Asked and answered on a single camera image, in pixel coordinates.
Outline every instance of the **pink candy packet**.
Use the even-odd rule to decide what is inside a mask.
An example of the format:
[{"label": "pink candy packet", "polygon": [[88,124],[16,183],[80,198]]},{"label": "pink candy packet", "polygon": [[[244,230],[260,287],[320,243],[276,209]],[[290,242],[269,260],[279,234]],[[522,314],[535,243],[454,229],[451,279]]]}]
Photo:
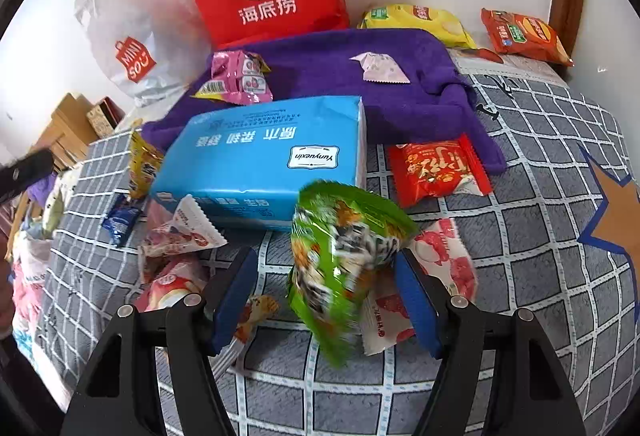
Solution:
[{"label": "pink candy packet", "polygon": [[241,106],[272,102],[273,94],[264,78],[269,71],[262,57],[255,53],[218,51],[211,60],[211,80],[205,82],[193,96],[224,100]]},{"label": "pink candy packet", "polygon": [[178,203],[174,216],[149,231],[138,247],[138,269],[143,283],[168,262],[167,256],[209,250],[226,244],[226,239],[211,224],[191,194]]},{"label": "pink candy packet", "polygon": [[204,270],[195,254],[172,256],[151,286],[136,300],[136,308],[140,312],[169,308],[190,293],[200,293],[206,284]]},{"label": "pink candy packet", "polygon": [[[451,295],[476,298],[478,276],[453,219],[437,220],[415,236],[409,249],[427,275]],[[375,355],[415,335],[391,267],[383,268],[362,304],[360,330],[365,355]]]}]

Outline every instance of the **yellow chip bag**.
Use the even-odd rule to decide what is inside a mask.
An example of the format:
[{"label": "yellow chip bag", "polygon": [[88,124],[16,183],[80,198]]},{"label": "yellow chip bag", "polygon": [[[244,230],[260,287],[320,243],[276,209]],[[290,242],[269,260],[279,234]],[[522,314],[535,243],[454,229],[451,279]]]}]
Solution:
[{"label": "yellow chip bag", "polygon": [[418,28],[428,31],[448,48],[476,48],[459,19],[447,10],[413,4],[390,4],[369,10],[358,28]]},{"label": "yellow chip bag", "polygon": [[143,198],[149,192],[162,165],[164,155],[148,144],[134,131],[131,133],[131,155],[129,159],[129,196],[133,200]]}]

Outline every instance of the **candy wrapper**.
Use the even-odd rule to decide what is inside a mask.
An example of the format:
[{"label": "candy wrapper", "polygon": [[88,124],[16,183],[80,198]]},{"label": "candy wrapper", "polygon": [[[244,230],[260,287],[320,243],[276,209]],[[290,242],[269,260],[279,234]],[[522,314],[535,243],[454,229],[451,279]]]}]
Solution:
[{"label": "candy wrapper", "polygon": [[115,246],[124,246],[141,213],[142,210],[131,203],[124,194],[117,195],[113,207],[102,221],[102,226],[108,231]]},{"label": "candy wrapper", "polygon": [[242,106],[272,102],[273,94],[264,78],[270,71],[258,54],[242,50],[218,51],[211,59],[211,80],[193,96]]},{"label": "candy wrapper", "polygon": [[500,55],[498,55],[496,52],[488,50],[487,48],[478,48],[478,49],[460,48],[455,51],[458,52],[463,57],[483,59],[485,61],[495,62],[497,64],[504,64],[504,60],[502,59],[502,57],[500,57]]},{"label": "candy wrapper", "polygon": [[484,196],[492,191],[466,134],[457,141],[390,146],[388,154],[401,207],[410,207],[425,196]]},{"label": "candy wrapper", "polygon": [[151,230],[138,249],[143,257],[174,256],[226,244],[191,194],[182,198],[171,221]]},{"label": "candy wrapper", "polygon": [[476,47],[455,15],[426,6],[390,4],[373,8],[364,15],[358,28],[418,28],[428,31],[449,48]]},{"label": "candy wrapper", "polygon": [[258,322],[268,319],[279,308],[278,302],[270,295],[258,295],[249,298],[242,310],[242,315],[231,343],[222,348],[220,354],[209,357],[211,371],[215,380],[219,379],[238,358]]},{"label": "candy wrapper", "polygon": [[482,22],[496,53],[517,54],[530,59],[573,66],[556,31],[535,17],[482,9]]},{"label": "candy wrapper", "polygon": [[[409,248],[423,272],[439,278],[451,295],[476,300],[478,276],[454,220],[434,222],[411,241]],[[362,305],[360,330],[365,355],[380,353],[415,334],[392,269],[378,271]]]},{"label": "candy wrapper", "polygon": [[129,196],[132,200],[144,198],[156,179],[164,155],[148,144],[140,133],[131,133],[131,155],[129,159]]},{"label": "candy wrapper", "polygon": [[375,270],[415,231],[395,203],[363,189],[317,181],[300,191],[289,303],[332,364],[343,364],[353,347],[353,328]]},{"label": "candy wrapper", "polygon": [[138,298],[138,311],[169,308],[190,293],[200,293],[207,284],[204,270],[195,254],[172,256],[164,270]]},{"label": "candy wrapper", "polygon": [[176,256],[145,257],[138,248],[138,271],[140,272],[140,282],[149,284],[156,278],[160,270],[171,262],[171,258]]},{"label": "candy wrapper", "polygon": [[351,61],[360,62],[364,70],[362,80],[369,82],[389,82],[391,84],[410,84],[400,66],[389,55],[382,53],[372,53],[370,51],[361,53],[350,58]]}]

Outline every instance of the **blue tissue box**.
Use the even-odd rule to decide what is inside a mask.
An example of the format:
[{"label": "blue tissue box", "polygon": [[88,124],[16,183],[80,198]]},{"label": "blue tissue box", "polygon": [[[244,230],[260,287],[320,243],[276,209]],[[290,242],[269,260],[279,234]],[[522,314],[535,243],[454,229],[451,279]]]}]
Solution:
[{"label": "blue tissue box", "polygon": [[364,187],[359,96],[312,96],[194,116],[164,157],[151,196],[173,212],[192,194],[216,226],[289,230],[313,180]]}]

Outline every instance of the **white candy wrapper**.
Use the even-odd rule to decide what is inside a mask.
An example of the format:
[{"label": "white candy wrapper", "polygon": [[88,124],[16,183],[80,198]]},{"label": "white candy wrapper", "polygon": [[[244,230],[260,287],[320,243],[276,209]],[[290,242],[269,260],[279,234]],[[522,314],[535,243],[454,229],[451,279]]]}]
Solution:
[{"label": "white candy wrapper", "polygon": [[369,82],[389,82],[391,84],[410,84],[400,66],[392,57],[383,53],[365,52],[350,58],[360,62],[364,70],[362,80]]},{"label": "white candy wrapper", "polygon": [[226,244],[191,194],[178,203],[171,221],[154,228],[140,245],[144,257],[175,256]]},{"label": "white candy wrapper", "polygon": [[[478,276],[452,219],[438,220],[409,244],[427,275],[439,278],[451,295],[475,301]],[[360,330],[365,355],[375,355],[415,335],[391,267],[376,275],[362,304]]]}]

